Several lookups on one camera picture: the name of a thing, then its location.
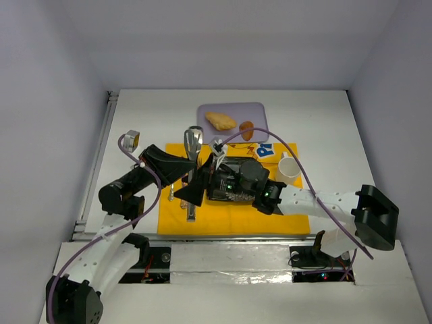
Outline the steel serving tongs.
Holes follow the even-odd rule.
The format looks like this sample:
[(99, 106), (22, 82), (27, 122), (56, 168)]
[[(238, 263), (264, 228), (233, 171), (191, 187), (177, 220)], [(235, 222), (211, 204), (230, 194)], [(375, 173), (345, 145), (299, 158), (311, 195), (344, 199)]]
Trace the steel serving tongs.
[(194, 163), (194, 168), (188, 172), (190, 184), (198, 165), (198, 156), (203, 145), (203, 129), (200, 126), (190, 126), (184, 132), (184, 148), (187, 158)]

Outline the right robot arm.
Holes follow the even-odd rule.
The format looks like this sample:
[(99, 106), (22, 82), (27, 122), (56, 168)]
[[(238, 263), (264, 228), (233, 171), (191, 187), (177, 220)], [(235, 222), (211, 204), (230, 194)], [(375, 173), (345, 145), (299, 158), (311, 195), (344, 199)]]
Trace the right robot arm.
[(252, 158), (228, 157), (221, 164), (209, 158), (173, 196), (197, 207), (207, 198), (250, 203), (266, 215), (330, 218), (336, 228), (320, 231), (315, 246), (331, 257), (356, 248), (395, 248), (399, 208), (375, 186), (362, 185), (356, 192), (318, 193), (277, 182), (269, 175), (270, 171)]

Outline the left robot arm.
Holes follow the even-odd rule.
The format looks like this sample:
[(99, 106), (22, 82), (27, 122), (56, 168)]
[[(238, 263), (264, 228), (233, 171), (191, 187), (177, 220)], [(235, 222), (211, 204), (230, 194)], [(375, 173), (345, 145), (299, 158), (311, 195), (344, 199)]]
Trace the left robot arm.
[(158, 190), (192, 171), (196, 163), (150, 145), (135, 166), (99, 190), (105, 216), (95, 237), (54, 275), (46, 287), (48, 323), (99, 323), (104, 301), (126, 272), (149, 263), (149, 239), (133, 232), (152, 209), (138, 193), (154, 184)]

